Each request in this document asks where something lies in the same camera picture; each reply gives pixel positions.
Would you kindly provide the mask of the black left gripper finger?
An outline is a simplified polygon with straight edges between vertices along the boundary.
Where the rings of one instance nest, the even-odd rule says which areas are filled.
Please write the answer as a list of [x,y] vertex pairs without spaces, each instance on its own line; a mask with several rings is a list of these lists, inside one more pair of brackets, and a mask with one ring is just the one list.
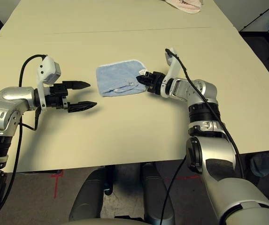
[[96,102],[91,102],[91,101],[82,101],[75,104],[71,104],[70,102],[68,102],[68,113],[76,113],[76,112],[85,111],[85,110],[95,107],[96,105],[97,105]]
[[81,90],[91,86],[89,83],[83,81],[63,81],[62,85],[65,90]]

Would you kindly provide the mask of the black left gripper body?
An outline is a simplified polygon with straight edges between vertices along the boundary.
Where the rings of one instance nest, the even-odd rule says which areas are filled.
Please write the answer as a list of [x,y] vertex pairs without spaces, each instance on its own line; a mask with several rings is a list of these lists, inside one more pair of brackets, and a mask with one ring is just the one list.
[[46,106],[56,109],[68,109],[67,102],[68,87],[67,82],[55,83],[49,88],[49,94],[45,95]]

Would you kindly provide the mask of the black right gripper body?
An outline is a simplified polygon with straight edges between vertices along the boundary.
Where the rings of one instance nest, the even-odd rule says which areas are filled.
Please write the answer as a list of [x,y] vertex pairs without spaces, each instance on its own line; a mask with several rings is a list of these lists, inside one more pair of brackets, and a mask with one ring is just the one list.
[[151,78],[151,84],[148,87],[147,91],[156,95],[161,94],[161,84],[165,78],[165,74],[161,72],[153,72],[152,73],[154,76]]

